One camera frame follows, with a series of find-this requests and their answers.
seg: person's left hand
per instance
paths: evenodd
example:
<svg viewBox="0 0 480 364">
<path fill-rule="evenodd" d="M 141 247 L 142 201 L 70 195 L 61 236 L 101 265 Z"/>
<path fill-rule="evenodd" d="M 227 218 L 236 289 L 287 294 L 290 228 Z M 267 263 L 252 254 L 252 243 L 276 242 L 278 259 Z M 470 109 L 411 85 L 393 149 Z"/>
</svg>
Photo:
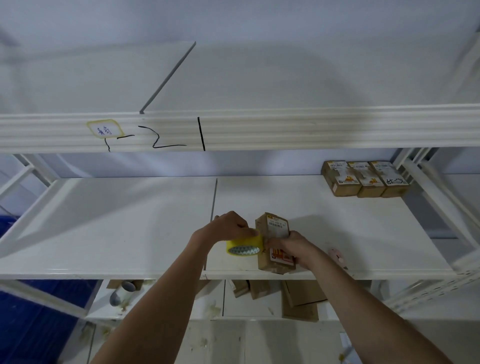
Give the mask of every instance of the person's left hand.
<svg viewBox="0 0 480 364">
<path fill-rule="evenodd" d="M 245 239 L 258 235 L 258 231 L 250 229 L 248 223 L 235 211 L 215 216 L 214 220 L 193 233 L 196 237 L 210 244 L 224 240 Z"/>
</svg>

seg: blue surface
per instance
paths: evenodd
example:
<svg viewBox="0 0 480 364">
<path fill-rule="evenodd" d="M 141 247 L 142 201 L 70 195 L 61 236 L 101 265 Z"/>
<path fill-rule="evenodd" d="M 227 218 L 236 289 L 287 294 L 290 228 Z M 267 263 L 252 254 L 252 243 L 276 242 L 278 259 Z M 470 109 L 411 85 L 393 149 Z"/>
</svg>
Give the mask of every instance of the blue surface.
<svg viewBox="0 0 480 364">
<path fill-rule="evenodd" d="M 0 217 L 0 236 L 15 220 Z M 85 307 L 96 280 L 23 280 L 32 287 Z M 77 318 L 0 292 L 0 363 L 56 363 Z"/>
</svg>

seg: white floor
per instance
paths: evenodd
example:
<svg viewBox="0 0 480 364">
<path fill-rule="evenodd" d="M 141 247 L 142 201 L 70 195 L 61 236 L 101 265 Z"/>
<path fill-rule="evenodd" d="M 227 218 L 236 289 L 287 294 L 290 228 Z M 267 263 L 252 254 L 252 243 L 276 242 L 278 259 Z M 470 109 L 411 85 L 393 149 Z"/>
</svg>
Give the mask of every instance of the white floor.
<svg viewBox="0 0 480 364">
<path fill-rule="evenodd" d="M 108 329 L 79 322 L 59 358 L 63 364 L 88 364 Z M 415 321 L 417 329 L 454 362 L 478 363 L 480 323 Z M 342 347 L 339 322 L 195 320 L 188 325 L 177 364 L 338 363 Z"/>
</svg>

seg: handwritten sticker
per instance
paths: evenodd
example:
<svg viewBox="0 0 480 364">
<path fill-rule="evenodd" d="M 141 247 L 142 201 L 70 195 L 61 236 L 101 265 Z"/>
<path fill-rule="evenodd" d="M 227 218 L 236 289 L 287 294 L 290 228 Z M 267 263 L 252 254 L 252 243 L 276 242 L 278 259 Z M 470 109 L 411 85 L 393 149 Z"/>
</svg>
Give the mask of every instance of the handwritten sticker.
<svg viewBox="0 0 480 364">
<path fill-rule="evenodd" d="M 113 119 L 95 120 L 87 123 L 90 131 L 97 138 L 118 138 L 125 135 L 120 125 Z"/>
</svg>

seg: person's right hand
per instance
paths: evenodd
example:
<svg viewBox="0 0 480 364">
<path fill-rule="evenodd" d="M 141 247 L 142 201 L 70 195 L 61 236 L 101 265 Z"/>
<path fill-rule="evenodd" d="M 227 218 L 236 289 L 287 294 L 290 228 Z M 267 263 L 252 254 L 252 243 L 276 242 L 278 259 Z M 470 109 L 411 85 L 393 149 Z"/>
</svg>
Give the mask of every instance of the person's right hand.
<svg viewBox="0 0 480 364">
<path fill-rule="evenodd" d="M 288 238 L 270 238 L 265 243 L 265 249 L 282 249 L 297 258 L 298 263 L 305 269 L 310 269 L 309 257 L 318 248 L 309 242 L 297 231 L 290 231 Z"/>
</svg>

